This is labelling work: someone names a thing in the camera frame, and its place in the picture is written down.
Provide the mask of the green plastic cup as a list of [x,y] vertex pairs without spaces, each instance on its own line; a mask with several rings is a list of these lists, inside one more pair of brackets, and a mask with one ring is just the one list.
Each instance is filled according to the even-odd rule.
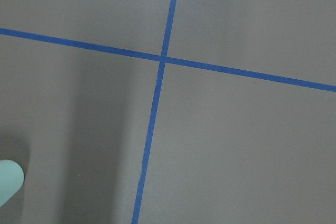
[[24,178],[24,171],[18,163],[1,160],[1,207],[19,191]]

